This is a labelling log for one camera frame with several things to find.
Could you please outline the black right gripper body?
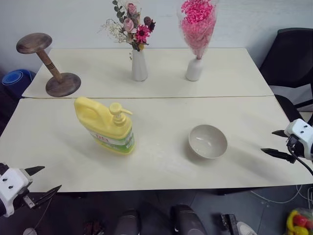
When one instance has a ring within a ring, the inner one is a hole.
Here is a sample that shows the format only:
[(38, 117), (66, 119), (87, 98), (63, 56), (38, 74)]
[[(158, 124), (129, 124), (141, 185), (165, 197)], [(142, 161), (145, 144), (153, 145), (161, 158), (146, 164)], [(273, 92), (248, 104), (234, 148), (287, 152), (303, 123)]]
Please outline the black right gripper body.
[(287, 149), (289, 151), (289, 154), (287, 154), (288, 159), (295, 159), (295, 156), (305, 158), (304, 146), (294, 134), (291, 134), (287, 139)]

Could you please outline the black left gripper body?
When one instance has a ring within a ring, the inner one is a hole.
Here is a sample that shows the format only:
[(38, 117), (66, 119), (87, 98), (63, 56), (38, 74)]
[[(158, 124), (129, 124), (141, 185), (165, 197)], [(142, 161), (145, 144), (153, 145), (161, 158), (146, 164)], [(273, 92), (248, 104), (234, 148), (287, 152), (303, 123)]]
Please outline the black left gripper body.
[(25, 169), (20, 169), (20, 171), (26, 177), (27, 183), (26, 183), (26, 186), (23, 186), (22, 189), (17, 193), (17, 197), (13, 201), (13, 206), (14, 206), (14, 209), (16, 210), (23, 206), (28, 206), (29, 208), (31, 208), (34, 205), (34, 203), (32, 202), (33, 199), (31, 199), (28, 196), (29, 194), (28, 187), (33, 183), (32, 176), (29, 176), (25, 172)]

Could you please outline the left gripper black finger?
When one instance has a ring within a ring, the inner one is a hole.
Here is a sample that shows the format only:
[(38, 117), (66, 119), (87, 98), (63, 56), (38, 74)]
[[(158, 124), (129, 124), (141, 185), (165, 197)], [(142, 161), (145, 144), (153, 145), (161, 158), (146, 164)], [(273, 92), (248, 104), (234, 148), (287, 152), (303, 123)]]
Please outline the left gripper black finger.
[(33, 176), (34, 174), (38, 173), (39, 171), (41, 171), (44, 168), (45, 168), (44, 166), (34, 166), (34, 167), (26, 168), (25, 172), (29, 176)]
[(62, 187), (62, 185), (56, 186), (52, 188), (51, 190), (45, 192), (38, 200), (33, 200), (32, 202), (34, 205), (31, 207), (31, 209), (36, 209), (40, 207), (41, 205), (45, 204), (48, 202), (50, 199), (52, 199), (55, 194), (59, 191), (59, 189)]

